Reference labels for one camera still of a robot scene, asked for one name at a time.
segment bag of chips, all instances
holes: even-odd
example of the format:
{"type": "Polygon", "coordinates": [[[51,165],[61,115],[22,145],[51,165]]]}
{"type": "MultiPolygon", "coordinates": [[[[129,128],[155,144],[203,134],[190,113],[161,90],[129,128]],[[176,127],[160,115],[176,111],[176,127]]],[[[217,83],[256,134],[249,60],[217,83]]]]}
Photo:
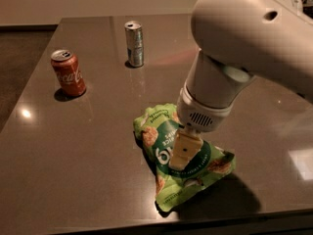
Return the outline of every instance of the bag of chips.
{"type": "Polygon", "coordinates": [[[206,141],[184,170],[168,166],[175,132],[182,127],[173,104],[147,108],[133,123],[136,138],[143,142],[148,159],[156,165],[156,203],[164,212],[186,202],[235,168],[234,154],[206,141]]]}

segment aluminum can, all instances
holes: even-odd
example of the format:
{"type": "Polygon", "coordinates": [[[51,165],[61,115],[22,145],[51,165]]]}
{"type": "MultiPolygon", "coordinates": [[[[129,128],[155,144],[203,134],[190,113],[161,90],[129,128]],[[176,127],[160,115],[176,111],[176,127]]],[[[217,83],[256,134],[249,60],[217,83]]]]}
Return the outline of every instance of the aluminum can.
{"type": "Polygon", "coordinates": [[[76,55],[69,50],[57,50],[51,55],[51,65],[65,94],[77,97],[86,91],[76,55]]]}
{"type": "Polygon", "coordinates": [[[125,24],[128,62],[132,67],[144,64],[143,29],[139,22],[130,21],[125,24]]]}

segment screw hole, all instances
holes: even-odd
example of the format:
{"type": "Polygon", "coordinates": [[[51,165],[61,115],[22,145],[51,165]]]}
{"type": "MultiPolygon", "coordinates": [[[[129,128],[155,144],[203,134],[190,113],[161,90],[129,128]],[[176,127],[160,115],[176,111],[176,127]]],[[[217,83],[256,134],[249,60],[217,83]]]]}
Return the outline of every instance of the screw hole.
{"type": "Polygon", "coordinates": [[[277,12],[268,12],[264,15],[264,19],[267,21],[273,21],[277,17],[277,12]]]}

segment can top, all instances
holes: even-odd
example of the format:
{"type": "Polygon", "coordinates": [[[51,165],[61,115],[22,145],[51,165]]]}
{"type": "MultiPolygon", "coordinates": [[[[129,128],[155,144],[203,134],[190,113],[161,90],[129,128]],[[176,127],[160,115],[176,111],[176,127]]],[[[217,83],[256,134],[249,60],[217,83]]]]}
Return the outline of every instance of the can top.
{"type": "Polygon", "coordinates": [[[72,57],[69,50],[57,50],[51,55],[51,59],[54,61],[65,61],[72,57]]]}
{"type": "Polygon", "coordinates": [[[125,28],[129,30],[136,30],[141,28],[141,24],[138,21],[130,21],[125,24],[125,28]]]}

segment table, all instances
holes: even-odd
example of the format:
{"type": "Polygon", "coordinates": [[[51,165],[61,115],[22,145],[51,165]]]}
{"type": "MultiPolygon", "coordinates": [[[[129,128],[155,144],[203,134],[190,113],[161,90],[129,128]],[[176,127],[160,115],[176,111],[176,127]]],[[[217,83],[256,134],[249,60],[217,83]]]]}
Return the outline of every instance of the table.
{"type": "Polygon", "coordinates": [[[155,177],[132,122],[147,107],[176,103],[197,51],[189,15],[62,19],[0,134],[2,233],[313,229],[313,109],[263,78],[203,135],[236,154],[235,172],[158,213],[155,177]],[[144,29],[145,64],[137,69],[125,64],[130,20],[144,29]],[[82,97],[59,93],[50,55],[60,48],[78,56],[82,97]]]}

